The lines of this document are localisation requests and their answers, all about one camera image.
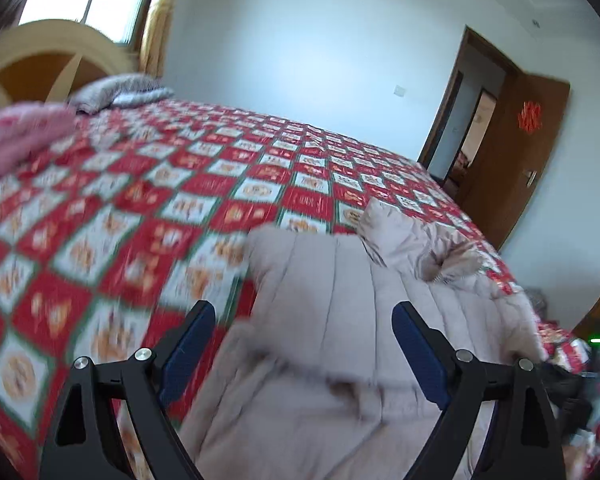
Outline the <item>light pink quilted jacket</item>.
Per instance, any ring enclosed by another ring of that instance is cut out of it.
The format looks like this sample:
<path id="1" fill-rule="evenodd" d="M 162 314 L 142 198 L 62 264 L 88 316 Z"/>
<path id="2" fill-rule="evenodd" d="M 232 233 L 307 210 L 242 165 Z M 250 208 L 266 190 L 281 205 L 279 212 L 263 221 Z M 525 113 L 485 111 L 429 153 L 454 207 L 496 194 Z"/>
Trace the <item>light pink quilted jacket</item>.
<path id="1" fill-rule="evenodd" d="M 246 254 L 250 317 L 180 430 L 204 478 L 402 478 L 439 417 L 393 335 L 402 301 L 483 361 L 546 359 L 528 297 L 482 273 L 475 242 L 378 200 L 352 234 L 265 224 Z"/>

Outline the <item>pink folded blanket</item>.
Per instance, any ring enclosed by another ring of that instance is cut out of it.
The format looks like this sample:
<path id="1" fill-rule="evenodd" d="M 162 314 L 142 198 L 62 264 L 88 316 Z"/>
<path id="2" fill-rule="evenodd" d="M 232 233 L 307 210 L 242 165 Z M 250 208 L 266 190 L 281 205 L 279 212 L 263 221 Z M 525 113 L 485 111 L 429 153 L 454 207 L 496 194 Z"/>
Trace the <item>pink folded blanket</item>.
<path id="1" fill-rule="evenodd" d="M 62 103 L 22 102 L 0 110 L 0 179 L 32 153 L 70 136 L 76 109 Z"/>

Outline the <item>red paper door decoration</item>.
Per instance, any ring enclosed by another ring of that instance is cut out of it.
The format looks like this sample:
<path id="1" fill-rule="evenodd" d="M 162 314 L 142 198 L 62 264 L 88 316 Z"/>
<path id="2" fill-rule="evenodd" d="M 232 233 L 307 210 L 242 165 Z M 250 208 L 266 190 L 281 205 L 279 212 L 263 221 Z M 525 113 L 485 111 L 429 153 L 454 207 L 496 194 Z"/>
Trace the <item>red paper door decoration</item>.
<path id="1" fill-rule="evenodd" d="M 517 114 L 518 128 L 527 134 L 542 128 L 542 105 L 535 101 L 524 101 Z"/>

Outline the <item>brown wooden door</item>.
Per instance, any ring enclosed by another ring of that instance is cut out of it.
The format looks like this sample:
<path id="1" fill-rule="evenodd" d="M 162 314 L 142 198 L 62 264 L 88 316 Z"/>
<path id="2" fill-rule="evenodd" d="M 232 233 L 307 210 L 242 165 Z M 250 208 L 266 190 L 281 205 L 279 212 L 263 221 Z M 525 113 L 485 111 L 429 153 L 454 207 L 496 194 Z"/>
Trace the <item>brown wooden door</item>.
<path id="1" fill-rule="evenodd" d="M 558 138 L 570 95 L 567 81 L 535 74 L 509 76 L 477 155 L 468 168 L 456 202 L 496 249 L 512 234 L 542 177 Z M 518 128 L 524 101 L 542 105 L 542 128 L 527 134 Z M 524 172 L 536 170 L 532 188 Z"/>

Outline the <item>striped grey pillow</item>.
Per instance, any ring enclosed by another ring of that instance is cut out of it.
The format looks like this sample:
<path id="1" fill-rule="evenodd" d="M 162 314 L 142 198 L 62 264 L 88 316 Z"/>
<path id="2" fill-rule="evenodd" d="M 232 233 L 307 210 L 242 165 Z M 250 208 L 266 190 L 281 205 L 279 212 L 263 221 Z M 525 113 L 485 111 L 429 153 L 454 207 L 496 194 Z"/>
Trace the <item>striped grey pillow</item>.
<path id="1" fill-rule="evenodd" d="M 68 103 L 78 112 L 94 115 L 107 107 L 129 108 L 149 104 L 173 96 L 173 90 L 151 76 L 132 73 L 108 76 L 86 86 L 68 97 Z"/>

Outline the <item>beige wooden headboard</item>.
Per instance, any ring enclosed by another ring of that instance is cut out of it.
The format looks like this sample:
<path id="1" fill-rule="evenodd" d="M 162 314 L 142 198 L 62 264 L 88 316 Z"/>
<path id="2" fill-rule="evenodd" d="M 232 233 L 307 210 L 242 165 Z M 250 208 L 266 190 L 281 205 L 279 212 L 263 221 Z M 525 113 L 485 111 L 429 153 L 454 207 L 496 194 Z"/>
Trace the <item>beige wooden headboard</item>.
<path id="1" fill-rule="evenodd" d="M 0 32 L 0 110 L 18 102 L 62 102 L 107 76 L 132 73 L 132 54 L 91 26 L 43 20 Z"/>

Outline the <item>yellow curtain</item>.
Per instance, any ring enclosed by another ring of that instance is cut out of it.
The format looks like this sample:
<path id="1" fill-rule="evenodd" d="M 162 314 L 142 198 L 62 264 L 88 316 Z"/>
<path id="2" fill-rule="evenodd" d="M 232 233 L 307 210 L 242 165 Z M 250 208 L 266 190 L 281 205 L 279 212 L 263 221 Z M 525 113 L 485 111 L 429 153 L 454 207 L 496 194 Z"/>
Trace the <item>yellow curtain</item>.
<path id="1" fill-rule="evenodd" d="M 151 77 L 162 77 L 174 9 L 175 0 L 150 0 L 138 67 Z"/>

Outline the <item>white wall switch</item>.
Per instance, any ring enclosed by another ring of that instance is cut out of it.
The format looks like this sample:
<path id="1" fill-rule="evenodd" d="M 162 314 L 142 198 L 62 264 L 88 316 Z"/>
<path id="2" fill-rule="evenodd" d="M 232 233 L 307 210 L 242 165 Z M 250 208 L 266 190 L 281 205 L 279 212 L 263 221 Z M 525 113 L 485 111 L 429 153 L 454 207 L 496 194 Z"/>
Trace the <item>white wall switch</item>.
<path id="1" fill-rule="evenodd" d="M 395 86 L 393 94 L 395 96 L 400 96 L 400 98 L 402 98 L 402 96 L 405 96 L 405 89 L 401 86 Z"/>

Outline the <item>dark wooden door frame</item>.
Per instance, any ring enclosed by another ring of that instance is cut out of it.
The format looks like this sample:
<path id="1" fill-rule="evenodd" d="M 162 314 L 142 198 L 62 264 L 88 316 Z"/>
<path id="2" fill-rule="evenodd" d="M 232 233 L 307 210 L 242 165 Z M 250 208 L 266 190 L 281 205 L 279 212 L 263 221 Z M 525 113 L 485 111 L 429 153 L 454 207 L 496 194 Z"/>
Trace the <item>dark wooden door frame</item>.
<path id="1" fill-rule="evenodd" d="M 466 26 L 434 123 L 417 161 L 443 184 L 460 154 L 483 96 L 498 100 L 519 67 L 494 44 Z"/>

